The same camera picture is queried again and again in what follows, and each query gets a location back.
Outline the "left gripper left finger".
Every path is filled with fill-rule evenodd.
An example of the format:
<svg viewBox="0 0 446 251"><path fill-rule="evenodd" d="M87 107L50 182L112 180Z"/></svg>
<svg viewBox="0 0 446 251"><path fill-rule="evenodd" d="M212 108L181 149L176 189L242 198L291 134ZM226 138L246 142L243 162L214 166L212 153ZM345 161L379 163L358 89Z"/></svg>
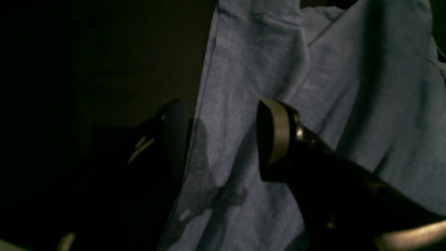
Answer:
<svg viewBox="0 0 446 251"><path fill-rule="evenodd" d="M2 251L155 251L185 170L183 99L41 194L1 210Z"/></svg>

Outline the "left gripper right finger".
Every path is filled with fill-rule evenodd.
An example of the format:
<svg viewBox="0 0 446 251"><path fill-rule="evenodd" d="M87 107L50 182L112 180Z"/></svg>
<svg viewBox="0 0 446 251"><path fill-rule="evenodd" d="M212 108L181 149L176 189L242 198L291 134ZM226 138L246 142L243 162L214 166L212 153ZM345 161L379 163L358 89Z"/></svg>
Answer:
<svg viewBox="0 0 446 251"><path fill-rule="evenodd" d="M289 187L312 251L445 250L445 217L337 155L291 106L261 99L256 138L261 179Z"/></svg>

